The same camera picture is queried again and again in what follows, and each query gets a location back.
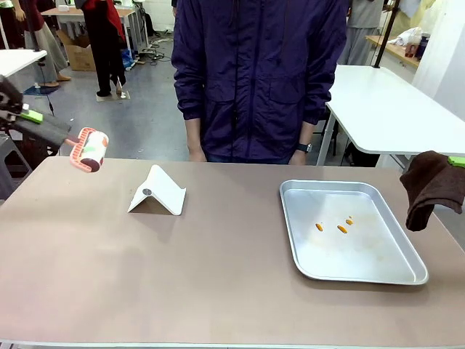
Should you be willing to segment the wooden background table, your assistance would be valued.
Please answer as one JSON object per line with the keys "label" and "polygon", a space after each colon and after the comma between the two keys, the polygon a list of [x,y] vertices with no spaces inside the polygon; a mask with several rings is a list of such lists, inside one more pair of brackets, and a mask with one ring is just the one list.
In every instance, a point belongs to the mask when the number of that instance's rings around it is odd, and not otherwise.
{"label": "wooden background table", "polygon": [[[128,49],[133,49],[137,54],[149,47],[145,15],[141,9],[133,7],[116,6],[118,16],[123,26],[126,45]],[[44,17],[56,17],[59,28],[62,24],[71,29],[71,36],[74,37],[75,31],[71,23],[83,23],[84,15],[80,9],[68,5],[67,10],[60,10],[58,7],[49,9],[41,13]]]}

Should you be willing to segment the silver metal tray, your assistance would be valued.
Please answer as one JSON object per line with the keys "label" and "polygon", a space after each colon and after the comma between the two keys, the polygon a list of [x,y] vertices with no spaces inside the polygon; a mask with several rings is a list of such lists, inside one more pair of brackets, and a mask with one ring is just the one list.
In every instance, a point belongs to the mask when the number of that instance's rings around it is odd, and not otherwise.
{"label": "silver metal tray", "polygon": [[380,192],[364,182],[286,180],[291,253],[307,278],[421,286],[428,270]]}

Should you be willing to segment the dark brown towel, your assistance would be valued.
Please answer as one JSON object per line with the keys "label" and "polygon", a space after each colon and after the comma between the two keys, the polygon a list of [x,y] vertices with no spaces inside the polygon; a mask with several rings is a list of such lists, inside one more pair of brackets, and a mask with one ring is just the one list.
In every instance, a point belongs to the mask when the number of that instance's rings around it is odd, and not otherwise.
{"label": "dark brown towel", "polygon": [[434,151],[414,156],[408,170],[400,177],[408,195],[406,228],[424,230],[437,205],[463,212],[465,202],[465,167],[452,158]]}

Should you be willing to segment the white folded stand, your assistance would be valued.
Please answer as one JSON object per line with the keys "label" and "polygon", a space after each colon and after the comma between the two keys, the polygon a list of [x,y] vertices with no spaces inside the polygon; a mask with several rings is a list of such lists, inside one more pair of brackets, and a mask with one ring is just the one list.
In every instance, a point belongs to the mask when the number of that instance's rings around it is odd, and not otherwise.
{"label": "white folded stand", "polygon": [[145,181],[136,189],[127,212],[131,212],[147,198],[155,199],[174,216],[180,216],[186,197],[186,188],[181,188],[157,164],[151,166]]}

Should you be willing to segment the grey stool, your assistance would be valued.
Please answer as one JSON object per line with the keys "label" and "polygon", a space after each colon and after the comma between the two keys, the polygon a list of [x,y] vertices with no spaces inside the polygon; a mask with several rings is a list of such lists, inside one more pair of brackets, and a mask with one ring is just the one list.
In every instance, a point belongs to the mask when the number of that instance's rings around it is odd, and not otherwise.
{"label": "grey stool", "polygon": [[0,200],[7,200],[31,172],[13,140],[0,133]]}

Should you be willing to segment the white plastic bag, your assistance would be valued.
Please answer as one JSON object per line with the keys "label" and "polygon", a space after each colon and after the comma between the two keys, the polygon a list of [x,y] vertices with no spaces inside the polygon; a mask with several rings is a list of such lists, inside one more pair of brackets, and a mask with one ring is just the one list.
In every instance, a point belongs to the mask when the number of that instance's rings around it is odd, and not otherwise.
{"label": "white plastic bag", "polygon": [[389,40],[388,44],[394,44],[397,46],[407,46],[408,44],[419,44],[423,35],[423,31],[420,27],[410,28],[394,39]]}

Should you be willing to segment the person's right forearm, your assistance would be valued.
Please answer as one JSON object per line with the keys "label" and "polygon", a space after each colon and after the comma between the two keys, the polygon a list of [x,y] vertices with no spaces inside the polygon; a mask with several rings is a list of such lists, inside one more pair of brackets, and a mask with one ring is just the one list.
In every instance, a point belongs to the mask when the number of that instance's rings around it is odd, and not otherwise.
{"label": "person's right forearm", "polygon": [[185,120],[187,147],[190,151],[201,147],[201,120]]}

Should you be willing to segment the person's left forearm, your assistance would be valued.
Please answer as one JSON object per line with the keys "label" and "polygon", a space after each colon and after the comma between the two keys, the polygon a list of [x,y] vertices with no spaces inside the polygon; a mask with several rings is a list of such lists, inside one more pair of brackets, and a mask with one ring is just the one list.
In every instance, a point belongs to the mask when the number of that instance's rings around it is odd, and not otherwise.
{"label": "person's left forearm", "polygon": [[299,135],[299,143],[302,145],[309,145],[312,140],[312,135],[315,130],[315,125],[307,123],[306,121],[302,122],[302,128]]}

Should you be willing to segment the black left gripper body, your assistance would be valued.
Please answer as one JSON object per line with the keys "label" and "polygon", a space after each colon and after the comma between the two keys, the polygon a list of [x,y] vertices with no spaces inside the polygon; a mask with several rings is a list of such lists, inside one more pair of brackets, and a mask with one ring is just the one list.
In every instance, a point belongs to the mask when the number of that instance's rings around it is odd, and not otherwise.
{"label": "black left gripper body", "polygon": [[15,123],[23,112],[23,94],[0,75],[0,126]]}

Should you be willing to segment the pink lint roller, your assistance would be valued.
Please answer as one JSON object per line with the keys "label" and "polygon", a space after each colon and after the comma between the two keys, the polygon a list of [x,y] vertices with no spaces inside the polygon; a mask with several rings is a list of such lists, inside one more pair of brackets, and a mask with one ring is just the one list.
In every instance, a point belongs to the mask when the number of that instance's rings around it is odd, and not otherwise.
{"label": "pink lint roller", "polygon": [[18,116],[12,128],[50,146],[52,150],[59,150],[63,144],[71,146],[71,164],[87,173],[97,172],[101,168],[109,145],[109,137],[104,132],[84,127],[75,136],[70,133],[69,124],[49,114],[44,114],[40,122]]}

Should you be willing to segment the small white side table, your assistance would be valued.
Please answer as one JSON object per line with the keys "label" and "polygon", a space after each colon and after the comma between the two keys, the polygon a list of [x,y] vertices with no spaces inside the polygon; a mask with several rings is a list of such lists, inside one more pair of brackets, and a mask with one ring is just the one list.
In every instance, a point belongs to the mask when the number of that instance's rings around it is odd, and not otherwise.
{"label": "small white side table", "polygon": [[0,50],[0,76],[11,76],[30,64],[46,57],[44,50],[32,49],[1,49]]}

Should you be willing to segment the large white side table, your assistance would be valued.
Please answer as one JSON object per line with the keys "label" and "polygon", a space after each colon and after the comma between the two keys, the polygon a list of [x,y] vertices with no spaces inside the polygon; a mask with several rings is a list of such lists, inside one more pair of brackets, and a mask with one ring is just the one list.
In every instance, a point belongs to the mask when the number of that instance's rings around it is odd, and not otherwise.
{"label": "large white side table", "polygon": [[405,170],[426,151],[465,157],[465,121],[386,68],[340,65],[327,104],[331,115],[317,164],[324,165],[334,124],[381,165]]}

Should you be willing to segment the wooden side bench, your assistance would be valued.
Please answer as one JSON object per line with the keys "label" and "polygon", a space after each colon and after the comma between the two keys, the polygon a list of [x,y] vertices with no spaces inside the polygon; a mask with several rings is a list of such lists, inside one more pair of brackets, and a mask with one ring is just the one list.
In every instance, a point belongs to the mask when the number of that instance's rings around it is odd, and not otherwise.
{"label": "wooden side bench", "polygon": [[[372,43],[375,47],[381,47],[384,38],[382,36],[366,36],[365,39]],[[400,45],[386,44],[384,51],[406,65],[415,69],[419,67],[420,62],[414,57],[406,57],[405,48]]]}

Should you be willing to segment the black vertical pole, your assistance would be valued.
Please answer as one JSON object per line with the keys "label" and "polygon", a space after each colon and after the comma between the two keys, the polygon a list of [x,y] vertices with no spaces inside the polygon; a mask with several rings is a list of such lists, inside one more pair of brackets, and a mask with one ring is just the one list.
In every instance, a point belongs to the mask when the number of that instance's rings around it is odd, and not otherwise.
{"label": "black vertical pole", "polygon": [[390,18],[389,18],[389,22],[387,24],[387,28],[386,28],[384,36],[383,36],[381,46],[379,47],[379,53],[377,55],[377,58],[376,58],[376,61],[375,61],[374,65],[373,65],[373,67],[376,68],[376,69],[380,68],[381,60],[382,60],[382,57],[384,55],[384,51],[386,49],[387,42],[389,41],[389,36],[390,36],[391,31],[392,31],[392,26],[394,24],[395,17],[397,15],[397,12],[398,12],[398,9],[399,9],[399,5],[400,5],[400,0],[395,0],[394,5],[393,5],[392,10],[391,10],[391,15],[390,15]]}

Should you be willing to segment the brown jar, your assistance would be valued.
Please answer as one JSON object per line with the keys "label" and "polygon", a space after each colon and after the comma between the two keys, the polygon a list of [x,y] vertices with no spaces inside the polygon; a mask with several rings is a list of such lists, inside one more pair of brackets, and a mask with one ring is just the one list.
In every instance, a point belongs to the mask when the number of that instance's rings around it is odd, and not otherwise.
{"label": "brown jar", "polygon": [[405,48],[405,56],[421,60],[429,43],[430,35],[428,33],[415,34],[409,38]]}

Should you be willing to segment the cardboard box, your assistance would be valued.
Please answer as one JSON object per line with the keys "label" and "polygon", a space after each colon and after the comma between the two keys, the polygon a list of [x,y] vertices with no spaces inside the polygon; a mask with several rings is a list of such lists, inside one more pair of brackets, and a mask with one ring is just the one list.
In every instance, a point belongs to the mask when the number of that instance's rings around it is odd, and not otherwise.
{"label": "cardboard box", "polygon": [[58,38],[64,45],[70,67],[74,71],[96,71],[90,40],[87,35],[70,38],[65,32],[58,30]]}

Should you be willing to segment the person in grey clothes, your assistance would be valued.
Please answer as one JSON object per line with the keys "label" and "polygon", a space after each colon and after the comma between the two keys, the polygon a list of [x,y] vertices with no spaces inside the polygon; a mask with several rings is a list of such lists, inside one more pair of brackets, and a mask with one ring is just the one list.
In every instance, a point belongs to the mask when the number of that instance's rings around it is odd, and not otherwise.
{"label": "person in grey clothes", "polygon": [[347,40],[338,59],[339,65],[365,65],[371,44],[366,36],[379,29],[384,0],[350,0],[347,18]]}

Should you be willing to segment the person in red and black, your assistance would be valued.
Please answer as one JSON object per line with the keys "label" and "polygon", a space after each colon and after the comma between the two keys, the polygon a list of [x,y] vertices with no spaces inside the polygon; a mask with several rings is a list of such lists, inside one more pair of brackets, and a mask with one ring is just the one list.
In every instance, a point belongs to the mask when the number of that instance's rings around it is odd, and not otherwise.
{"label": "person in red and black", "polygon": [[112,0],[85,0],[81,5],[92,48],[99,90],[96,95],[111,96],[110,83],[121,96],[126,83],[120,39],[124,38],[120,17]]}

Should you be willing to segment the person in grey skirt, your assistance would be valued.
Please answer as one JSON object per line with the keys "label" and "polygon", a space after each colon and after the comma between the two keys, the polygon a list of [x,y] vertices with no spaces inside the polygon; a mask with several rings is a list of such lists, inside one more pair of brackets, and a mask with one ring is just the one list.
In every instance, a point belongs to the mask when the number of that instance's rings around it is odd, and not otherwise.
{"label": "person in grey skirt", "polygon": [[24,31],[25,48],[38,47],[46,51],[44,60],[33,66],[36,83],[40,87],[55,88],[60,82],[70,81],[71,77],[62,75],[62,70],[68,67],[68,63],[37,7],[38,0],[12,0],[12,3],[15,17]]}

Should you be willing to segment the person in navy jacket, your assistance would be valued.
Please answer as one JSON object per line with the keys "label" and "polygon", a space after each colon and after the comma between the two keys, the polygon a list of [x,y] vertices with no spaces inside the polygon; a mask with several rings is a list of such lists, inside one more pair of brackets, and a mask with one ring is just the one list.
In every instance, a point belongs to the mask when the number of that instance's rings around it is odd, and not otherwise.
{"label": "person in navy jacket", "polygon": [[177,0],[174,87],[207,161],[288,164],[321,119],[348,0]]}

